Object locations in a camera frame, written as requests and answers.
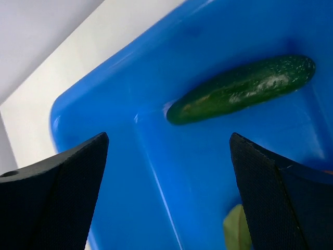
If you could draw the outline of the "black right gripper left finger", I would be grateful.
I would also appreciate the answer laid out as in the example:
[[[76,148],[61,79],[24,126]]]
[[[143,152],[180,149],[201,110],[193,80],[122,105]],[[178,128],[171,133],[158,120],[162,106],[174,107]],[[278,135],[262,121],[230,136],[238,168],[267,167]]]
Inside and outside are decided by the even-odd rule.
[[[1,175],[1,249],[84,249],[109,138]]]

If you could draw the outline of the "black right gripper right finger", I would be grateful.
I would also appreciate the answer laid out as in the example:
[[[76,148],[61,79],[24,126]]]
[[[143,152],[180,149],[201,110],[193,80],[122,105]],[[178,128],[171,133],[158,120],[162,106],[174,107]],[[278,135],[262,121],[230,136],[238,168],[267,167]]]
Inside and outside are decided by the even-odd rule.
[[[229,139],[231,160],[255,249],[332,249],[332,174]]]

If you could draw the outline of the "red lychee bunch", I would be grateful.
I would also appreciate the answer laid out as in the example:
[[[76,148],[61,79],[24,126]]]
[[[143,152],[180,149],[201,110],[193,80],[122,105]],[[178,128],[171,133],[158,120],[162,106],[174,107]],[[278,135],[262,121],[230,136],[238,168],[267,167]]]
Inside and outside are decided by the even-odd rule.
[[[227,250],[252,249],[252,240],[242,204],[236,205],[223,221]]]

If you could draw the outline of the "green cucumber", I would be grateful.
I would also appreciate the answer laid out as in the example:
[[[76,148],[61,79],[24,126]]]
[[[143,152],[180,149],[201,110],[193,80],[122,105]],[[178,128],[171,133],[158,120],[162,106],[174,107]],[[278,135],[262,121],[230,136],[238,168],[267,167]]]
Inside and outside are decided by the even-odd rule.
[[[166,112],[174,125],[228,115],[306,85],[316,64],[304,55],[280,55],[224,71],[199,84]]]

